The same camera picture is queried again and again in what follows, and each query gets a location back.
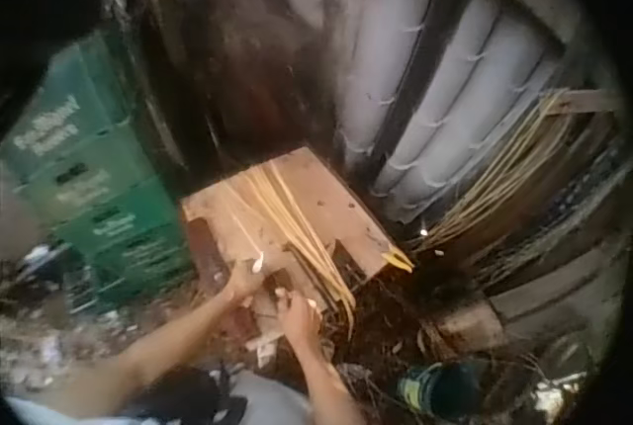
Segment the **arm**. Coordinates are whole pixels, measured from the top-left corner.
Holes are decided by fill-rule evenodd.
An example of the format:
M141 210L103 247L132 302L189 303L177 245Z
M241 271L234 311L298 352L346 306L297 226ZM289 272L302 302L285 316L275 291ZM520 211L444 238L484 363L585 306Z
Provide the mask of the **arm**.
M250 265L238 265L226 287L181 318L138 339L123 353L78 371L71 382L36 401L75 418L107 416L171 369L189 362L205 345L218 321L263 282Z
M279 319L306 376L316 425L365 425L338 371L325 358L318 339L320 314L301 294L279 301Z

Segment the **bundle of bamboo strips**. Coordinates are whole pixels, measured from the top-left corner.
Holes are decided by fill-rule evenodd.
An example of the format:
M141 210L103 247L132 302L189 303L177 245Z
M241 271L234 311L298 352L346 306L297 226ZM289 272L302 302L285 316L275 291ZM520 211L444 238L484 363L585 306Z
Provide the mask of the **bundle of bamboo strips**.
M559 117L553 122L550 118L547 124L545 120L563 93L559 91L539 101L480 179L429 230L427 237L418 239L415 252L445 244L483 222L561 148L572 127L572 118Z
M353 311L356 306L354 295L343 281L314 228L302 213L275 161L251 167L242 173L241 177L246 181L247 191L240 193L234 188L229 188L231 194L251 213L274 226L308 259L332 297L341 300L347 316L348 335L351 337L354 327ZM242 225L240 228L253 243L246 229Z

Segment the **hand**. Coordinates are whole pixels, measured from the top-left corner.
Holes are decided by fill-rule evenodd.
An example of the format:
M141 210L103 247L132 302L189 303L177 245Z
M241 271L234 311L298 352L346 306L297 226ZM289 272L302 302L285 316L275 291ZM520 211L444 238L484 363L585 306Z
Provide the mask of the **hand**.
M322 354L318 332L321 316L317 304L299 292L277 292L277 311L282 330L295 354L301 359L305 355Z
M225 293L231 299L242 302L257 292L266 278L265 269L253 273L253 260L236 262L225 286Z

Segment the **bucket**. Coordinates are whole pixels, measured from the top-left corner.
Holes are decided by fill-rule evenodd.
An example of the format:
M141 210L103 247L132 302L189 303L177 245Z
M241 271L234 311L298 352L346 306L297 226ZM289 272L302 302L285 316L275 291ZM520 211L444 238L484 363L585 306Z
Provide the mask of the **bucket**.
M451 422L476 413L480 388L468 363L411 368L398 381L398 394L411 408Z

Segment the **stacked crates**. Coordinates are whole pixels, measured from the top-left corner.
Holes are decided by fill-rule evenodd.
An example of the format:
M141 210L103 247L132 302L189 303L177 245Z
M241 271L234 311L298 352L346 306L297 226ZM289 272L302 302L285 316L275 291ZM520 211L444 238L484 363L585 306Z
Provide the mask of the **stacked crates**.
M17 192L82 254L105 305L153 295L189 264L175 202L137 136L142 103L122 37L100 30L57 56L0 145Z

